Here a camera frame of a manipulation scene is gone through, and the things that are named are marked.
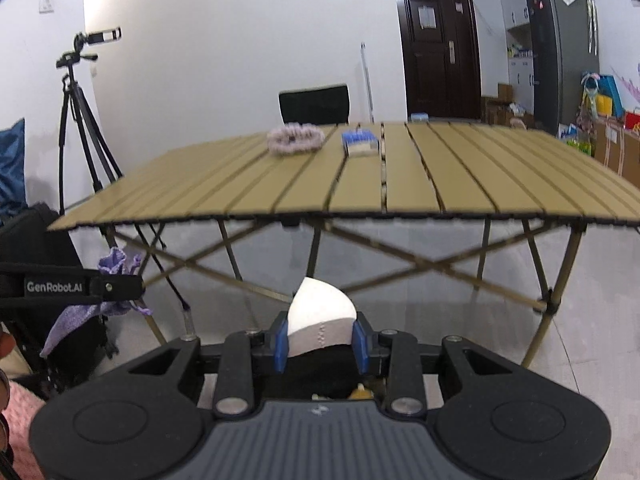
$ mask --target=black office chair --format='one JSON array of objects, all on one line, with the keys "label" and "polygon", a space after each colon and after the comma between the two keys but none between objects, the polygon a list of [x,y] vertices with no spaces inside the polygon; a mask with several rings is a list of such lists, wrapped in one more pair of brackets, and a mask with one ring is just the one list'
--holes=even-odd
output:
[{"label": "black office chair", "polygon": [[347,85],[280,92],[278,97],[285,124],[341,124],[349,121]]}]

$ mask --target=purple cloth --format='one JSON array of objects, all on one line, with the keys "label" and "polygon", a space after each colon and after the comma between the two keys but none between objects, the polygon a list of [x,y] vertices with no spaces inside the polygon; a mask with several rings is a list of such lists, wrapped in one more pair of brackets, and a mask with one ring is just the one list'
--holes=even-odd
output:
[{"label": "purple cloth", "polygon": [[[127,255],[117,247],[111,248],[109,255],[98,262],[98,270],[103,274],[133,274],[139,267],[139,255],[127,261]],[[60,341],[93,316],[122,316],[131,309],[144,316],[151,316],[151,310],[139,307],[130,301],[103,301],[96,305],[68,306],[51,327],[40,357],[48,356]]]}]

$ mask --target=white pole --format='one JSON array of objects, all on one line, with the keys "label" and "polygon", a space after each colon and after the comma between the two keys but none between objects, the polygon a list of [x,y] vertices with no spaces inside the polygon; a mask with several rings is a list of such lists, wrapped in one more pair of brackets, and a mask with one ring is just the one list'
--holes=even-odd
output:
[{"label": "white pole", "polygon": [[371,81],[369,79],[369,67],[367,66],[367,55],[365,53],[364,43],[360,44],[360,54],[362,54],[362,67],[364,68],[364,81],[367,85],[367,97],[369,98],[369,120],[373,120],[373,97],[371,96]]}]

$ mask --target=screw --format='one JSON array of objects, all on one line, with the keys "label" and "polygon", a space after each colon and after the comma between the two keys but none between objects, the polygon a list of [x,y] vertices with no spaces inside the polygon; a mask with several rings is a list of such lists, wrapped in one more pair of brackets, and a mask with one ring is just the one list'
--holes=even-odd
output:
[{"label": "screw", "polygon": [[249,408],[249,403],[240,397],[225,397],[216,403],[216,410],[224,415],[240,415]]},{"label": "screw", "polygon": [[415,415],[422,410],[422,403],[413,397],[400,397],[391,403],[391,409],[401,415]]}]

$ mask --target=floor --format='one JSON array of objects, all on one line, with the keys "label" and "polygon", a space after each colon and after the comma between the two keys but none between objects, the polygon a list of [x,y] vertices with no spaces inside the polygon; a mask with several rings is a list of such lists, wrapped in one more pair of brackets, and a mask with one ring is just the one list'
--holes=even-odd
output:
[{"label": "floor", "polygon": [[[229,225],[232,232],[238,226]],[[366,222],[351,226],[427,256],[446,256],[478,245],[481,222]],[[516,234],[516,222],[496,222],[492,238]],[[220,238],[215,224],[168,228],[164,241],[187,256]],[[312,233],[274,225],[234,245],[244,277],[283,292],[294,291],[305,269]],[[568,238],[559,230],[538,239],[549,282],[558,272]],[[574,272],[555,323],[532,368],[578,390],[607,413],[612,443],[600,480],[640,478],[640,235],[633,229],[592,227],[578,252]],[[207,263],[231,273],[224,252]],[[316,277],[334,285],[400,269],[405,264],[336,238],[322,238]],[[476,261],[462,269],[475,272]],[[485,278],[536,297],[537,279],[526,244],[487,257]],[[285,306],[237,292],[193,273],[181,271],[175,281],[193,306],[203,342],[221,342],[226,334],[270,325]],[[426,274],[375,290],[355,294],[353,301],[377,330],[395,328],[415,334],[423,342],[438,343],[457,333],[519,362],[539,317],[530,308],[480,292],[437,274]],[[183,330],[175,297],[165,283],[147,292],[146,302],[167,339]],[[120,355],[102,370],[155,347],[144,320],[128,314],[110,322]],[[428,393],[433,392],[429,382]]]}]

